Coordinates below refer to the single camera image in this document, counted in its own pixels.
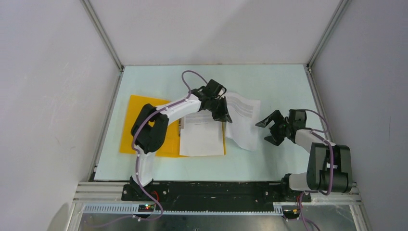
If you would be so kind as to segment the printed paper sheet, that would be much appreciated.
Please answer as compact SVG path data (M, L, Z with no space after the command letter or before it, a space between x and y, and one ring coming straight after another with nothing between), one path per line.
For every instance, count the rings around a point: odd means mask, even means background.
M255 151L259 139L260 100L247 99L237 93L225 94L227 109L232 122L226 124L226 137L240 148Z
M179 154L187 157L225 155L222 123L215 121L207 110L183 117Z

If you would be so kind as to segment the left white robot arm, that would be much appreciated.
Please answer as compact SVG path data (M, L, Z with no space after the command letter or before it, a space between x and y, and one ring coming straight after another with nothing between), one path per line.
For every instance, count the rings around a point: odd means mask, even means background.
M170 124L199 111L211 112L214 121L232 122L224 96L226 92L223 85L212 79L205 86L189 89L181 99L159 106L148 103L142 107L131 129L136 161L129 183L136 197L143 201L151 197L149 184L153 181L155 154L162 147Z

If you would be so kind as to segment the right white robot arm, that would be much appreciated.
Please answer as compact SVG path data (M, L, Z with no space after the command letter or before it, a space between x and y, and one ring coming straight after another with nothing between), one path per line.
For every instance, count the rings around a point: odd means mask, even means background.
M281 179L280 196L292 201L299 191L310 193L348 193L353 185L351 151L346 145L335 144L322 136L323 130L306 125L307 109L291 109L284 117L275 110L257 127L269 128L270 135L264 139L279 146L285 139L302 147L309 154L307 170L304 173L286 174Z

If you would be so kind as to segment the metal folder clip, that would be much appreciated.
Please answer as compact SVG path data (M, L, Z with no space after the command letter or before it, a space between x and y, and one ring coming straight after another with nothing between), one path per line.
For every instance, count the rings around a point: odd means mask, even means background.
M181 130L183 129L183 127L184 127L184 119L183 118L180 118L179 120L178 120L178 136L179 137L181 137Z

